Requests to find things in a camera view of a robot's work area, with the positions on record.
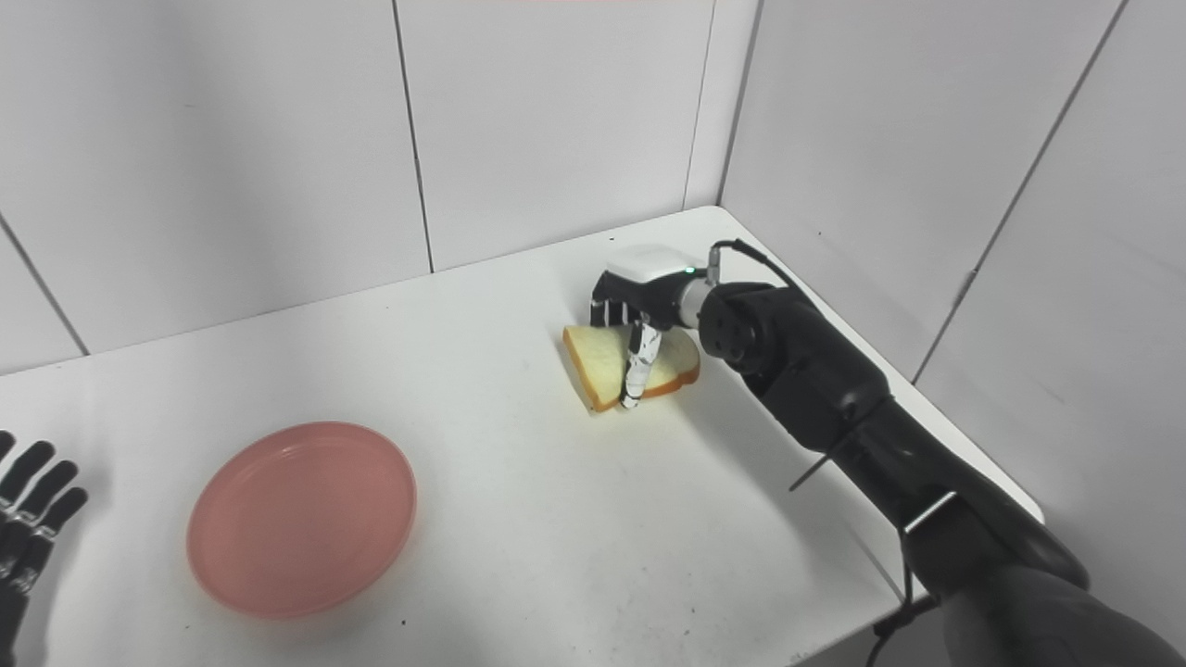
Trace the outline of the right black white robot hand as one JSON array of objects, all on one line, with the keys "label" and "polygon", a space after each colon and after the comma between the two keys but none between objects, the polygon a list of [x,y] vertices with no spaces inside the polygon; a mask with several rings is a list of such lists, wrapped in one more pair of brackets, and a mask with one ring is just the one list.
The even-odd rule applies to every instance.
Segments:
[{"label": "right black white robot hand", "polygon": [[589,296],[589,325],[629,326],[620,405],[633,409],[644,396],[663,335],[672,328],[696,330],[700,309],[720,282],[720,254],[699,263],[665,244],[635,244],[610,258]]}]

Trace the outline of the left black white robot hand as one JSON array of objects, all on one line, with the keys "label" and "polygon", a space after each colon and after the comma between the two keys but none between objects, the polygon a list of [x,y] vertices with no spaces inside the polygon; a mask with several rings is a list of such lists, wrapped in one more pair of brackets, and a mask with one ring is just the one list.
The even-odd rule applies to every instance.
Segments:
[{"label": "left black white robot hand", "polygon": [[34,442],[17,455],[1,482],[1,663],[14,666],[15,643],[30,596],[57,536],[89,501],[74,485],[75,460],[57,460],[55,444]]}]

